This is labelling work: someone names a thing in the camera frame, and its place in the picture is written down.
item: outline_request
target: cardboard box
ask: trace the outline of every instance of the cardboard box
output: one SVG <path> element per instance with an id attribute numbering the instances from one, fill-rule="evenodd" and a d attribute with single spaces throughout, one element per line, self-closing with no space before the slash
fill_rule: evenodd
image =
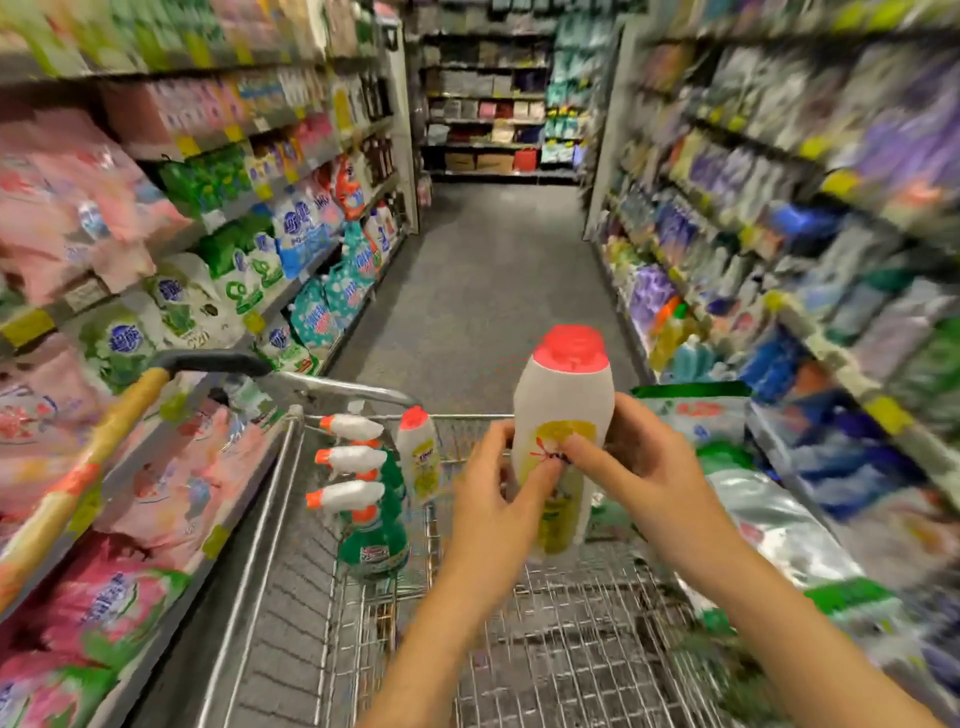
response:
<path id="1" fill-rule="evenodd" d="M 513 155 L 477 155 L 477 170 L 494 174 L 514 171 Z"/>
<path id="2" fill-rule="evenodd" d="M 473 161 L 473 155 L 449 153 L 444 155 L 446 168 L 451 172 L 470 172 L 476 169 Z"/>

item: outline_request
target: laundry detergent bottle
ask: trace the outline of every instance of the laundry detergent bottle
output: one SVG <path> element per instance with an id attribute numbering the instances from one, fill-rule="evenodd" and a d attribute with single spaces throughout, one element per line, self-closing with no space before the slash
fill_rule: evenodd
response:
<path id="1" fill-rule="evenodd" d="M 511 461 L 523 488 L 543 460 L 563 457 L 574 432 L 602 446 L 613 416 L 613 376 L 603 337 L 586 326 L 550 329 L 527 360 L 514 391 Z M 561 475 L 540 517 L 534 558 L 563 554 L 583 542 L 596 486 L 576 468 Z"/>
<path id="2" fill-rule="evenodd" d="M 351 511 L 353 530 L 340 544 L 337 558 L 357 579 L 375 581 L 396 575 L 410 558 L 407 532 L 396 518 L 377 506 L 386 492 L 383 483 L 351 480 L 308 493 L 308 508 Z"/>

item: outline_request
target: red bottle cap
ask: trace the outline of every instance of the red bottle cap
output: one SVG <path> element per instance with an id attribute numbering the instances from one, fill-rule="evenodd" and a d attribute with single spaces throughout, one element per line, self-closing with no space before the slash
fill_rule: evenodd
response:
<path id="1" fill-rule="evenodd" d="M 534 350 L 534 361 L 554 372 L 593 374 L 610 366 L 603 336 L 595 328 L 558 324 Z"/>
<path id="2" fill-rule="evenodd" d="M 400 429 L 417 429 L 426 422 L 427 415 L 420 406 L 411 407 L 400 418 Z"/>

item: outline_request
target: blue product package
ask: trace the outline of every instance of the blue product package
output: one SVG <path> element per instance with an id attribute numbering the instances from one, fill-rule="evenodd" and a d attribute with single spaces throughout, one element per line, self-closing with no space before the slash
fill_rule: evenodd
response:
<path id="1" fill-rule="evenodd" d="M 312 279 L 303 286 L 289 310 L 290 325 L 307 349 L 316 352 L 333 346 L 340 326 L 318 280 Z"/>
<path id="2" fill-rule="evenodd" d="M 360 223 L 350 222 L 344 230 L 345 260 L 349 261 L 356 272 L 357 280 L 364 287 L 376 280 L 377 265 L 373 258 L 373 248 L 363 234 Z"/>
<path id="3" fill-rule="evenodd" d="M 332 266 L 322 280 L 324 295 L 337 326 L 347 328 L 360 310 L 367 286 L 357 280 L 353 266 L 346 260 Z"/>

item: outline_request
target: green spray bottle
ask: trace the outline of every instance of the green spray bottle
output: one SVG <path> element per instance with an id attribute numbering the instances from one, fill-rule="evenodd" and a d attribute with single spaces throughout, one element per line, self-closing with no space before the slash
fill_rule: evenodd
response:
<path id="1" fill-rule="evenodd" d="M 378 481 L 351 480 L 306 496 L 307 508 L 351 511 L 353 531 L 340 544 L 337 558 L 357 579 L 389 578 L 410 558 L 407 532 L 396 518 L 385 518 L 377 506 L 386 490 Z"/>

